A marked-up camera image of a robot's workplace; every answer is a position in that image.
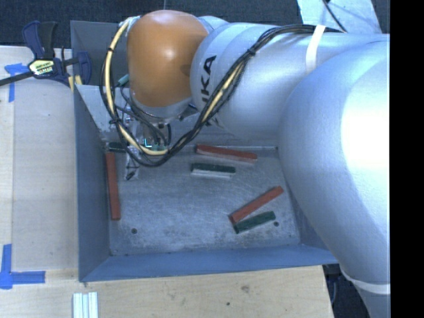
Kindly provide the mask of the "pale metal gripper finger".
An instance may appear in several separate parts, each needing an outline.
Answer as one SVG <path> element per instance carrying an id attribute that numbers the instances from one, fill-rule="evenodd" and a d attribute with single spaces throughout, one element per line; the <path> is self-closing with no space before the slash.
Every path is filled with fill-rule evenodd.
<path id="1" fill-rule="evenodd" d="M 125 164 L 125 179 L 137 179 L 139 175 L 140 164 L 137 162 L 137 153 L 134 148 L 128 148 Z"/>

